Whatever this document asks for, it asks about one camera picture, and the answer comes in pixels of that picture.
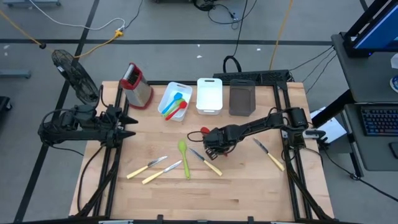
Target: black fan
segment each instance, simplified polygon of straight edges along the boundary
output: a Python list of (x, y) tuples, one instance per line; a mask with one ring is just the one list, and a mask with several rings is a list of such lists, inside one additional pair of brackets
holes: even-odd
[(51, 55), (54, 65), (76, 91), (84, 104), (95, 105), (100, 97), (97, 86), (80, 63), (72, 65), (73, 56), (66, 50), (54, 50)]

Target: white plastic container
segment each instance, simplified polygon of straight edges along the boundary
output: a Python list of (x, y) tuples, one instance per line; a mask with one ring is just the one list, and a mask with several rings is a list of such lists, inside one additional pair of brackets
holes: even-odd
[(162, 100), (157, 107), (157, 110), (160, 114), (166, 106), (168, 106), (174, 99), (174, 95), (176, 93), (181, 93), (182, 98), (187, 102), (187, 107), (185, 109), (180, 109), (171, 119), (174, 121), (182, 121), (185, 117), (185, 112), (187, 112), (187, 108), (189, 107), (189, 101), (192, 96), (192, 87), (183, 85), (176, 82), (170, 82), (167, 85), (166, 91), (164, 91)]
[(223, 82), (219, 78), (199, 78), (197, 110), (203, 115), (218, 115), (223, 109)]

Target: knife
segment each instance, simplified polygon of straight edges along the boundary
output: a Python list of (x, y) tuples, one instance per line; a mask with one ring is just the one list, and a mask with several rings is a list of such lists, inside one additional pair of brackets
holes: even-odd
[(285, 167), (284, 167), (277, 159), (275, 159), (274, 156), (272, 156), (272, 155), (269, 153), (268, 149), (267, 149), (263, 144), (261, 144), (260, 141), (258, 141), (258, 140), (255, 139), (255, 138), (253, 138), (253, 141), (254, 141), (258, 146), (260, 146), (260, 148), (261, 148), (262, 150), (264, 150), (264, 152), (266, 152), (266, 154), (267, 154), (267, 155), (269, 156), (269, 158), (274, 162), (274, 164), (280, 169), (280, 171), (284, 171), (284, 170), (285, 170)]
[(156, 177), (160, 176), (161, 174), (166, 173), (166, 172), (168, 172), (168, 171), (170, 171), (170, 170), (176, 168), (178, 165), (180, 165), (181, 162), (182, 162), (182, 161), (178, 161), (178, 162), (176, 162), (175, 164), (169, 166), (168, 168), (166, 168), (166, 169), (164, 169), (164, 170), (162, 170), (162, 171), (160, 171), (160, 172), (157, 172), (156, 174), (154, 174), (154, 175), (152, 175), (152, 176), (146, 178), (145, 180), (142, 181), (142, 184), (147, 184), (148, 182), (150, 182), (151, 180), (153, 180), (153, 179), (155, 179)]
[(195, 150), (189, 148), (189, 150), (191, 150), (191, 152), (194, 153), (194, 155), (196, 155), (199, 159), (201, 159), (208, 167), (210, 167), (214, 172), (216, 172), (219, 176), (222, 176), (223, 173), (215, 166), (213, 166), (211, 163), (207, 162), (205, 160), (205, 158), (203, 158), (203, 156), (201, 156), (199, 153), (197, 153)]
[(158, 162), (160, 162), (160, 161), (162, 161), (162, 160), (164, 160), (164, 159), (166, 159), (166, 158), (167, 158), (167, 156), (163, 156), (163, 157), (160, 157), (160, 158), (158, 158), (158, 159), (155, 159), (155, 160), (152, 161), (152, 162), (149, 162), (148, 165), (144, 166), (143, 168), (138, 169), (138, 170), (132, 172), (131, 174), (127, 175), (127, 179), (130, 179), (131, 177), (136, 176), (137, 174), (141, 173), (142, 171), (148, 169), (149, 167), (155, 165), (156, 163), (158, 163)]

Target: white cable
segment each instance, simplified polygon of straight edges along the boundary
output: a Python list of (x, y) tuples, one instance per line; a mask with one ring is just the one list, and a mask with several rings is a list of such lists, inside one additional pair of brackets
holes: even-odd
[(123, 25), (122, 25), (118, 30), (123, 30), (123, 29), (124, 29), (124, 26), (126, 25), (126, 21), (125, 21), (124, 19), (121, 19), (121, 18), (114, 18), (114, 19), (112, 19), (111, 21), (109, 21), (107, 24), (101, 26), (100, 28), (90, 28), (90, 27), (86, 27), (86, 26), (83, 26), (83, 25), (64, 24), (64, 23), (62, 23), (62, 22), (56, 21), (55, 19), (53, 19), (53, 18), (51, 18), (49, 15), (47, 15), (43, 10), (41, 10), (41, 8), (39, 8), (39, 7), (33, 2), (33, 0), (29, 0), (29, 1), (30, 1), (30, 3), (32, 3), (32, 4), (36, 7), (37, 10), (39, 10), (42, 14), (44, 14), (45, 16), (47, 16), (47, 18), (51, 19), (51, 21), (53, 21), (53, 22), (55, 22), (55, 23), (57, 23), (57, 24), (63, 25), (63, 26), (81, 27), (81, 28), (86, 28), (86, 29), (89, 29), (89, 30), (100, 30), (100, 29), (106, 27), (107, 25), (109, 25), (110, 23), (112, 23), (113, 21), (116, 21), (116, 20), (121, 20), (121, 21), (123, 21)]

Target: wooden tabletop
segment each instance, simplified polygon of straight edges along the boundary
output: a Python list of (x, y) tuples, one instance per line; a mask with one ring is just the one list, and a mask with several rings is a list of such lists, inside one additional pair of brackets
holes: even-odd
[[(113, 104), (118, 83), (104, 82), (103, 85), (105, 103)], [(158, 214), (163, 214), (165, 220), (243, 221), (247, 220), (248, 216), (253, 216), (255, 221), (294, 220), (286, 171), (279, 171), (264, 151), (253, 142), (252, 136), (240, 142), (228, 157), (219, 156), (211, 161), (223, 172), (221, 177), (187, 151), (190, 180), (185, 179), (181, 164), (152, 182), (146, 185), (141, 184), (146, 177), (182, 159), (177, 143), (180, 139), (186, 139), (187, 133), (198, 131), (203, 126), (213, 129), (227, 124), (244, 124), (267, 116), (268, 111), (275, 106), (272, 87), (257, 86), (256, 110), (250, 117), (241, 117), (230, 116), (228, 113), (228, 86), (223, 87), (221, 114), (199, 115), (195, 107), (196, 87), (193, 86), (194, 94), (182, 122), (165, 121), (161, 117), (157, 106), (166, 86), (153, 85), (152, 87), (154, 98), (148, 109), (129, 109), (129, 116), (138, 120), (139, 123), (126, 127), (127, 130), (135, 131), (137, 134), (123, 141), (111, 218), (153, 220)], [(288, 88), (291, 105), (304, 108), (307, 119), (310, 121), (302, 83), (288, 83)], [(101, 110), (104, 110), (102, 105), (98, 108), (98, 111)], [(282, 141), (279, 130), (264, 131), (253, 137), (260, 140), (273, 156), (282, 161), (280, 158)], [(308, 148), (318, 150), (314, 140), (306, 140), (306, 144)], [(187, 140), (187, 145), (196, 149), (207, 159), (202, 143)], [(81, 169), (98, 148), (99, 142), (88, 142)], [(82, 206), (90, 199), (98, 186), (104, 152), (103, 149), (88, 166), (83, 179)], [(333, 212), (320, 157), (304, 149), (300, 153), (307, 189), (326, 214), (332, 217)], [(127, 180), (126, 176), (129, 173), (161, 156), (168, 156), (168, 158)], [(70, 209), (71, 215), (77, 213), (78, 184)], [(298, 189), (297, 193), (302, 208), (300, 209), (301, 217), (304, 217), (302, 196)], [(105, 190), (100, 214), (104, 213), (107, 194), (108, 190)]]

